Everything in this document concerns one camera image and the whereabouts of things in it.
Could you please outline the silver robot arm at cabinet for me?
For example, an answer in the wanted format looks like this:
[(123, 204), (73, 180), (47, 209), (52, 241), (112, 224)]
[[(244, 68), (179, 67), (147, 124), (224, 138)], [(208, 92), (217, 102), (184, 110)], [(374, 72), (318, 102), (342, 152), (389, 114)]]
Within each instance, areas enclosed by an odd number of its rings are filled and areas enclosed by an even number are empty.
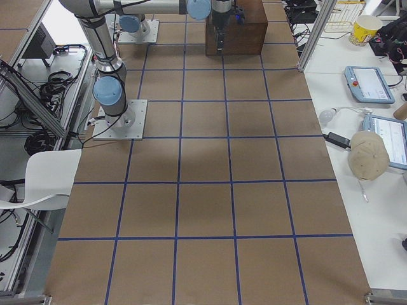
[(122, 15), (119, 17), (119, 25), (122, 31), (140, 41), (150, 33), (145, 15)]

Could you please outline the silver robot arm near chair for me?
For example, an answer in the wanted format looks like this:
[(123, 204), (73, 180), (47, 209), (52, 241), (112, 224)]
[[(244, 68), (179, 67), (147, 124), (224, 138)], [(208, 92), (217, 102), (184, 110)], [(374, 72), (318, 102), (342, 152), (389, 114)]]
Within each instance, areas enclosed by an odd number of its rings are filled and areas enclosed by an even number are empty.
[(61, 1), (74, 14), (97, 57), (99, 79), (93, 95), (105, 113), (110, 128), (130, 128), (135, 121), (125, 92), (127, 69), (116, 52), (106, 22), (106, 15), (115, 13), (126, 32), (138, 32), (143, 14), (189, 15), (195, 20), (212, 18), (216, 33), (216, 48), (222, 51), (230, 17), (238, 24), (245, 22), (243, 7), (236, 1)]

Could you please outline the black gripper at cabinet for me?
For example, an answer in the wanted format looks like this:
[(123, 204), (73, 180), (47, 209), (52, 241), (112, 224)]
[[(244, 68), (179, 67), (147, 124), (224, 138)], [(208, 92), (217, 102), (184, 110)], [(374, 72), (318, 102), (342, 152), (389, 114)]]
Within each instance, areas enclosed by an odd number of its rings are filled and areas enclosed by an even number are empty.
[[(213, 0), (211, 1), (212, 24), (214, 26), (226, 26), (229, 23), (230, 16), (234, 16), (239, 25), (245, 23), (245, 11), (236, 1)], [(224, 30), (216, 27), (216, 52), (222, 53), (224, 48)]]

